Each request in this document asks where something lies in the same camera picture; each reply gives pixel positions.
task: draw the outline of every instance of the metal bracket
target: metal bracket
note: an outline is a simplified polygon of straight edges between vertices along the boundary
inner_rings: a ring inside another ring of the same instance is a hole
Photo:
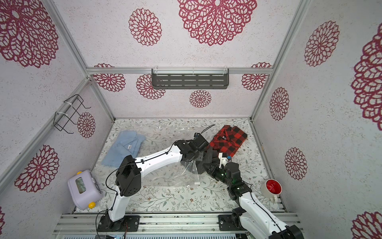
[[[232,221],[232,215],[219,215],[219,229],[221,231],[245,231],[246,229],[237,228]]]
[[[114,232],[114,231],[138,231],[140,216],[125,216],[121,220],[113,223],[108,223],[108,217],[102,216],[99,221],[97,231],[98,232]]]

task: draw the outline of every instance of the blue cloth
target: blue cloth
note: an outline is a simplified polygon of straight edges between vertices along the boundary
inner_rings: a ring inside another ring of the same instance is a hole
[[[145,139],[144,135],[139,135],[136,131],[121,131],[102,160],[102,164],[110,167],[119,167],[126,156],[131,155],[133,158],[136,158],[141,143]]]

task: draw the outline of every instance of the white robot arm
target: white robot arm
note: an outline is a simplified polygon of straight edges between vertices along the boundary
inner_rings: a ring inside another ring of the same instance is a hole
[[[135,158],[135,164],[141,170],[141,178],[148,175],[150,172],[166,166],[171,163],[180,162],[182,159],[182,154],[178,146],[172,146],[162,151],[153,153],[145,157]],[[113,210],[108,211],[108,215],[112,222],[118,221],[125,217],[125,210],[129,204],[130,198],[132,196],[121,196],[120,187],[117,186],[117,195],[113,205]]]
[[[199,152],[203,152],[207,145],[208,142],[203,136],[195,134],[193,140],[178,140],[171,147],[145,157],[135,159],[131,156],[125,157],[116,173],[118,195],[112,210],[108,210],[101,219],[103,223],[106,223],[110,231],[116,231],[115,228],[121,225],[125,217],[130,197],[141,188],[142,177],[170,163],[190,161]],[[248,230],[256,239],[304,238],[296,226],[288,227],[256,198],[252,190],[241,180],[239,165],[230,162],[226,154],[213,153],[212,148],[209,148],[204,154],[202,163],[211,177],[228,185],[230,198],[239,205],[232,214],[231,221],[235,227]]]

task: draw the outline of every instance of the floral tablecloth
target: floral tablecloth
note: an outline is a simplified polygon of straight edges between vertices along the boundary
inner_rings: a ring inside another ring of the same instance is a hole
[[[115,121],[101,155],[92,170],[104,197],[96,202],[93,209],[76,212],[98,212],[110,208],[115,193],[105,186],[106,177],[115,169],[101,164],[107,151],[121,130],[135,130],[146,136],[138,156],[146,156],[165,149],[178,139],[192,139],[194,133],[201,132],[209,125],[212,128],[203,133],[210,142],[224,126],[238,126],[248,134],[247,140],[233,156],[232,161],[240,165],[241,177],[257,195],[258,199],[271,211],[278,211],[278,205],[261,195],[260,186],[268,179],[263,161],[257,148],[248,119],[118,119]],[[184,173],[180,163],[158,169],[142,179],[142,188],[130,200],[126,211],[230,211],[237,204],[230,200],[227,186],[216,182],[205,172],[199,175],[200,185],[193,185],[195,175]],[[115,173],[108,179],[110,187],[115,186]]]

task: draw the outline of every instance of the yellow knob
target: yellow knob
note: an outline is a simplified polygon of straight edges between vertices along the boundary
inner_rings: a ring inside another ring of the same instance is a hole
[[[92,209],[96,206],[96,203],[95,202],[91,202],[89,203],[89,208]]]

